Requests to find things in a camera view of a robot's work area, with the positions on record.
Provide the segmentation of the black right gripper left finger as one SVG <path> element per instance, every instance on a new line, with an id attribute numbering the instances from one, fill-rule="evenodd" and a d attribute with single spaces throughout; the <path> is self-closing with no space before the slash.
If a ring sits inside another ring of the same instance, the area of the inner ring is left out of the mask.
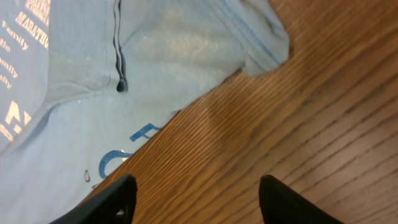
<path id="1" fill-rule="evenodd" d="M 51 224 L 131 224 L 136 197 L 136 179 L 126 174 Z"/>

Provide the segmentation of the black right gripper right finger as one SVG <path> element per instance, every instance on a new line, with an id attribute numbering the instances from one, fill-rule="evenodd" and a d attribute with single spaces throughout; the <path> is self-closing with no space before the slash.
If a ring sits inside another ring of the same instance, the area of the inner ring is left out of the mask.
<path id="1" fill-rule="evenodd" d="M 261 177 L 259 205 L 266 224 L 340 224 L 272 175 Z"/>

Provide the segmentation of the light blue t-shirt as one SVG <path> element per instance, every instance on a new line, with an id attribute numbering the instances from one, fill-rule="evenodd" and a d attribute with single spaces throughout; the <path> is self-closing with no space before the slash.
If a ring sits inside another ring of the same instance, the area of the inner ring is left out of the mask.
<path id="1" fill-rule="evenodd" d="M 289 35 L 267 1 L 1 2 L 1 222 L 75 208 L 181 109 Z"/>

